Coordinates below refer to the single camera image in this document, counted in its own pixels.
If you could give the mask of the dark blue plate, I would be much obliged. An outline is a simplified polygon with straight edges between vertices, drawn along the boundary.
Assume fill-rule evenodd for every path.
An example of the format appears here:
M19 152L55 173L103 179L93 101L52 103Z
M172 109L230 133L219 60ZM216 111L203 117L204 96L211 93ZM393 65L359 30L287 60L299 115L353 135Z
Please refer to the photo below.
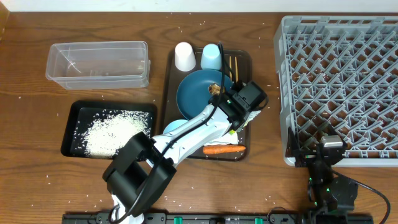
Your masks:
M221 72L217 70L197 70L187 75L177 89L177 106L186 119L200 114L213 97L209 92L212 84L221 85Z

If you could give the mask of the light blue bowl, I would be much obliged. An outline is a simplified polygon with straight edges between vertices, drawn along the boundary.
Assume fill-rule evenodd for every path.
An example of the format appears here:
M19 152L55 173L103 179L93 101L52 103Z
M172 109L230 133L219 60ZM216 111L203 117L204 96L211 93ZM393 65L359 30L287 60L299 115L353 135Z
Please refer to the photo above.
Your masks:
M179 128L181 125L183 125L187 122L188 122L188 120L186 120L186 119L177 119L175 121L172 121L165 127L163 133L164 134L169 133L169 132L173 131L174 129Z

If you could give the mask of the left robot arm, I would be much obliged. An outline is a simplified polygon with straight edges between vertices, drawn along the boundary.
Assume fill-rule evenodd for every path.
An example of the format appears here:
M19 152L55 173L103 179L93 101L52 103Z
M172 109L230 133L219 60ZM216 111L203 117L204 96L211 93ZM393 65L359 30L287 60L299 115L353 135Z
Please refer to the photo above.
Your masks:
M176 167L204 144L240 131L268 104L255 82L221 92L196 117L168 133L148 138L135 134L103 173L115 206L110 223L132 222L163 194Z

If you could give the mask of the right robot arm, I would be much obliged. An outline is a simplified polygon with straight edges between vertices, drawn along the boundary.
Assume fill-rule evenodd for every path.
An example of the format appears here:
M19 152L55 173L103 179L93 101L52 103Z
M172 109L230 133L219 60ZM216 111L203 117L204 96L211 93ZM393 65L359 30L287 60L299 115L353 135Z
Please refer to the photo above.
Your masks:
M288 129L286 154L295 157L295 167L306 167L309 173L307 193L315 204L297 218L297 223L348 223L348 212L354 210L358 185L347 177L335 175L332 166L343 159L347 148L336 131L329 126L315 150L299 147L295 134Z

